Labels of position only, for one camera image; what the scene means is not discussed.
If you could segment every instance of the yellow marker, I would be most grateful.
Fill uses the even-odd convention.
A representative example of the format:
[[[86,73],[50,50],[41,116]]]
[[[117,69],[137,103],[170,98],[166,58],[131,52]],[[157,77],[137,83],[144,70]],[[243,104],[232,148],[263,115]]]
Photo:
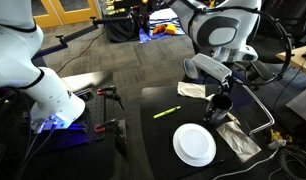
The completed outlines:
[[[171,113],[171,112],[174,112],[174,111],[176,111],[176,110],[178,110],[178,109],[180,109],[180,108],[181,108],[181,106],[174,107],[174,108],[172,108],[172,109],[166,110],[166,111],[164,111],[164,112],[161,112],[161,113],[159,113],[159,114],[153,116],[153,118],[156,119],[156,118],[162,117],[162,116],[167,115],[167,114],[169,114],[169,113]]]
[[[215,4],[215,0],[210,0],[209,8],[213,8]]]

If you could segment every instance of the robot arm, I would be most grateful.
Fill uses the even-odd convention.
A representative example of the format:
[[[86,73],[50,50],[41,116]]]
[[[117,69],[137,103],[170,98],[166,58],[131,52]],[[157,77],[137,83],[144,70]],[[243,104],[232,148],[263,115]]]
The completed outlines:
[[[222,49],[214,57],[221,62],[242,60],[243,57],[238,59],[237,53],[245,49],[246,39],[256,23],[257,14],[235,9],[205,14],[203,9],[208,7],[195,0],[166,1],[178,15],[183,30],[198,46]],[[261,0],[227,0],[219,7],[260,9],[261,4]]]
[[[227,80],[232,71],[222,62],[257,60],[255,50],[246,45],[246,39],[258,18],[257,14],[236,9],[204,13],[208,7],[195,0],[165,0],[165,2],[178,15],[183,30],[195,44],[200,48],[215,50],[213,57],[197,54],[192,59],[186,59],[184,65],[187,74],[193,72],[192,74],[197,75],[196,67],[199,67],[220,81],[222,87],[228,89]],[[240,6],[260,9],[261,4],[261,0],[227,0],[219,7]]]
[[[33,130],[41,124],[50,129],[55,122],[56,129],[64,129],[83,113],[85,103],[53,70],[32,64],[42,41],[30,0],[0,0],[0,87],[19,88],[36,101],[31,109]]]

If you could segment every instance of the wire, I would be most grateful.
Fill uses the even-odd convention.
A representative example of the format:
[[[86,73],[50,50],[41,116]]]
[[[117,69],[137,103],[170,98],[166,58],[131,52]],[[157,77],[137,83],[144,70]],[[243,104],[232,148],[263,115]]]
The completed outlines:
[[[234,63],[234,66],[237,66],[238,69],[240,69],[241,71],[244,72],[245,80],[246,80],[248,83],[252,83],[252,82],[248,79],[248,77],[247,77],[247,70],[246,70],[245,67],[243,67],[242,64],[239,64],[239,63],[237,62],[237,63]],[[290,66],[284,71],[284,73],[287,72],[288,70],[292,69],[292,68],[293,68],[293,66],[290,65]]]
[[[28,158],[28,156],[29,156],[29,154],[30,154],[30,152],[31,152],[31,150],[32,150],[32,147],[34,146],[34,143],[35,143],[37,137],[38,137],[38,134],[34,137],[34,139],[33,139],[32,143],[31,143],[31,145],[30,145],[30,140],[29,140],[29,142],[28,142],[28,147],[27,147],[27,149],[26,149],[25,156],[22,158],[22,160],[21,160],[21,162],[20,162],[20,165],[19,165],[19,168],[18,168],[18,172],[17,172],[17,176],[19,176],[21,170],[23,169],[22,167],[24,167],[24,164],[25,164],[25,162],[27,161],[27,158]]]
[[[11,96],[13,96],[13,95],[14,95],[14,92],[13,92],[13,91],[7,92],[6,94],[4,94],[4,95],[1,97],[0,103],[1,103],[2,101],[5,101],[7,98],[9,98],[9,97],[11,97]]]
[[[297,179],[297,180],[306,180],[300,177],[297,177],[295,174],[293,174],[293,172],[290,170],[290,168],[287,166],[288,162],[298,162],[302,165],[303,169],[306,170],[306,154],[300,154],[300,153],[295,153],[292,152],[290,150],[287,149],[283,149],[280,152],[280,156],[279,156],[279,164],[281,165],[281,168],[273,171],[270,175],[269,175],[269,180],[271,179],[271,177],[273,176],[273,174],[275,174],[276,172],[280,171],[280,170],[284,170],[284,172],[286,173],[286,175],[288,176],[289,179],[293,180],[293,179]]]
[[[304,63],[306,62],[306,59],[303,61],[300,69],[297,71],[297,73],[294,75],[294,77],[284,86],[284,88],[282,89],[282,91],[280,92],[280,94],[278,95],[278,97],[276,98],[275,102],[274,102],[274,105],[273,105],[273,108],[272,108],[272,111],[275,110],[275,106],[278,102],[278,100],[280,99],[280,97],[282,96],[284,90],[291,84],[291,82],[296,78],[296,76],[301,72],[303,66],[304,66]]]
[[[236,172],[232,172],[232,173],[222,174],[222,175],[216,176],[213,180],[216,180],[216,179],[219,179],[219,178],[225,177],[225,176],[232,176],[232,175],[236,175],[236,174],[240,174],[240,173],[247,172],[247,171],[251,170],[252,168],[254,168],[255,166],[257,166],[258,164],[264,163],[264,162],[266,162],[266,161],[272,159],[272,158],[275,156],[275,154],[277,153],[278,150],[279,150],[279,149],[276,149],[276,150],[274,151],[274,153],[273,153],[271,156],[269,156],[268,158],[266,158],[266,159],[264,159],[264,160],[261,160],[261,161],[256,162],[256,163],[253,164],[251,167],[249,167],[249,168],[247,168],[247,169],[245,169],[245,170],[236,171]]]
[[[46,137],[46,139],[40,144],[40,146],[38,148],[36,148],[36,150],[31,154],[31,156],[25,161],[25,163],[19,168],[19,171],[17,173],[17,177],[16,180],[20,180],[22,177],[22,174],[24,172],[25,167],[27,166],[27,164],[30,162],[30,160],[32,159],[32,157],[44,146],[44,144],[50,139],[51,135],[53,134],[54,130],[55,130],[56,124],[53,124],[50,130],[49,135]]]
[[[70,62],[72,62],[73,60],[75,60],[75,59],[81,57],[81,56],[91,47],[91,45],[93,44],[93,42],[94,42],[97,38],[99,38],[100,36],[102,36],[104,33],[105,33],[105,30],[104,30],[101,34],[99,34],[98,36],[96,36],[96,37],[91,41],[91,43],[88,45],[88,47],[87,47],[81,54],[79,54],[78,56],[76,56],[76,57],[74,57],[74,58],[68,60],[68,61],[67,61],[67,62],[66,62],[57,72],[56,72],[56,73],[57,73],[57,74],[60,73],[60,72],[65,68],[66,65],[68,65],[68,64],[69,64]]]
[[[277,172],[279,172],[279,171],[281,171],[281,170],[282,170],[282,168],[278,168],[277,170],[273,171],[273,172],[269,175],[269,180],[271,180],[271,177],[272,177],[275,173],[277,173]]]
[[[34,137],[33,141],[31,142],[31,140],[32,140],[32,131],[31,131],[30,126],[31,126],[32,117],[31,117],[31,113],[30,113],[30,111],[31,111],[30,105],[29,105],[29,103],[27,101],[27,98],[18,89],[12,88],[12,90],[21,97],[21,99],[23,100],[23,102],[25,103],[25,105],[27,107],[27,113],[28,113],[28,126],[29,126],[29,128],[28,128],[29,132],[28,133],[29,133],[29,138],[28,138],[28,143],[27,143],[27,147],[26,147],[25,156],[22,158],[22,160],[20,162],[20,165],[19,165],[19,167],[22,167],[24,165],[25,161],[27,160],[27,157],[30,154],[32,147],[34,146],[34,143],[35,143],[38,135],[36,135]]]

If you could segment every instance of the gray carpet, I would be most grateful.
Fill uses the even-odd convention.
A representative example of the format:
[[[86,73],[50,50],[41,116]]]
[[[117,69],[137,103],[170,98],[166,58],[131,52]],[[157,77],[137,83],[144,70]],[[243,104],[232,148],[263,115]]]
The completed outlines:
[[[43,29],[45,33],[43,48],[58,44],[55,35],[68,35],[90,24],[80,23]],[[78,56],[102,31],[103,28],[100,28],[70,42],[69,48],[45,56],[47,65],[57,71],[69,59]],[[144,87],[176,85],[183,77],[183,59],[193,55],[193,47],[187,36],[140,44],[138,41],[111,43],[103,35],[94,41],[80,58],[69,63],[59,74],[60,77],[66,77],[94,71],[113,73],[114,84],[125,106],[125,111],[120,111],[116,105],[115,112],[117,118],[126,119],[128,156],[123,159],[119,153],[116,153],[116,173],[112,179],[154,179],[141,133],[139,113],[141,90]],[[296,69],[289,70],[282,80],[262,87],[256,94],[263,103],[272,108],[279,92],[296,72]],[[306,75],[300,73],[277,103],[276,109],[282,112],[279,113],[281,121],[285,121],[289,127],[303,120],[285,108],[284,104],[305,88]],[[201,175],[192,175],[186,179],[193,178],[205,179]]]

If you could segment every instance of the white paper plate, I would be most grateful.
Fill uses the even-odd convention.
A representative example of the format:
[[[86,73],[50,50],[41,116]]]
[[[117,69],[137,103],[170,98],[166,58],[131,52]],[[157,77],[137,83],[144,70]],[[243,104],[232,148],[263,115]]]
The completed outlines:
[[[197,124],[180,126],[174,133],[173,146],[179,158],[194,167],[209,164],[216,153],[212,135]]]

